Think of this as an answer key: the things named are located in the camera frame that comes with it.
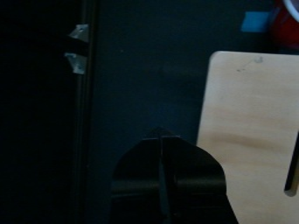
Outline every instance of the red object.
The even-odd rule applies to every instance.
[[[299,50],[299,1],[277,0],[270,17],[270,33],[278,45]]]

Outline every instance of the blue tape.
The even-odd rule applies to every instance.
[[[244,32],[268,32],[269,30],[268,11],[248,11],[241,30]]]

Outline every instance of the black plastic piece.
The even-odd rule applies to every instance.
[[[163,129],[117,165],[110,224],[118,223],[238,223],[219,162]]]

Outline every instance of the wooden board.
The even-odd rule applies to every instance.
[[[241,224],[299,223],[299,195],[285,192],[298,129],[299,56],[217,52],[198,145],[224,166]]]

